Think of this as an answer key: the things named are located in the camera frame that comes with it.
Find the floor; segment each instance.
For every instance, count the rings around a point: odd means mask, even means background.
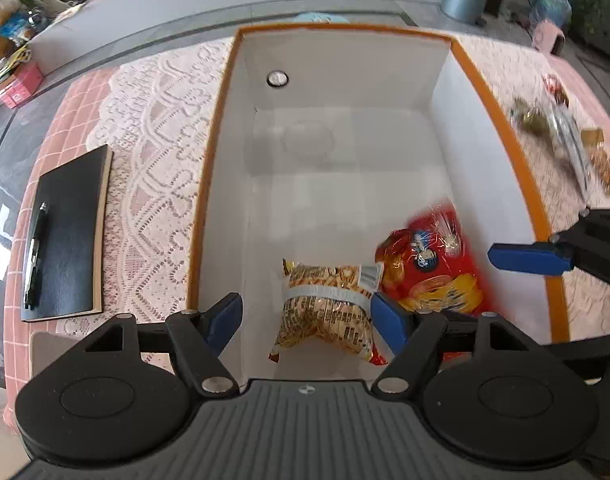
[[[309,10],[342,14],[351,22],[416,25],[531,45],[529,35],[506,20],[487,17],[484,27],[475,27],[451,20],[431,4],[394,0],[288,0],[233,7],[163,23],[101,47],[47,75],[31,101],[17,110],[0,108],[0,386],[4,385],[2,317],[11,238],[38,148],[69,83],[88,70],[231,36],[242,25],[286,21]],[[610,115],[610,63],[572,43],[566,44],[562,56],[584,78]]]

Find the screw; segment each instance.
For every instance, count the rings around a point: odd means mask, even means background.
[[[409,388],[409,383],[400,377],[386,377],[379,381],[378,386],[385,394],[402,394]]]
[[[299,393],[303,395],[311,395],[316,392],[316,388],[311,386],[311,384],[305,384],[305,386],[301,386],[299,388]]]
[[[280,88],[285,86],[289,81],[290,78],[287,77],[287,74],[281,70],[272,70],[269,74],[267,74],[267,84],[272,88]]]
[[[234,383],[226,377],[209,377],[201,383],[201,387],[210,394],[224,394],[232,386]]]

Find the pink checkered tablecloth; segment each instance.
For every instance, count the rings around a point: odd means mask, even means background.
[[[29,380],[29,338],[34,332],[56,331],[55,320],[23,323],[19,314],[25,243],[36,184],[43,173],[85,153],[85,139],[98,123],[98,110],[102,100],[109,94],[108,82],[114,72],[113,68],[90,72],[74,81],[69,87],[40,147],[29,184],[22,197],[7,273],[3,321],[5,384],[8,400],[4,417],[5,422],[12,427],[15,425],[13,406],[16,395]]]

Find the pen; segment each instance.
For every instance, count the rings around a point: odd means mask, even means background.
[[[45,231],[47,222],[47,202],[43,202],[38,209],[34,234],[29,242],[29,253],[27,257],[27,269],[25,271],[24,307],[32,308],[35,303],[36,282],[38,274],[38,249],[40,248],[40,237]]]

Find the white box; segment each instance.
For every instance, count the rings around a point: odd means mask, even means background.
[[[267,84],[274,70],[289,76],[283,88]],[[206,154],[189,304],[242,295],[241,329],[221,355],[241,384],[373,380],[382,368],[315,338],[281,352],[278,364],[268,359],[282,259],[373,262],[390,231],[445,197],[501,313],[551,341],[545,279],[493,269],[486,257],[493,242],[550,233],[511,127],[460,44],[367,25],[243,28]]]

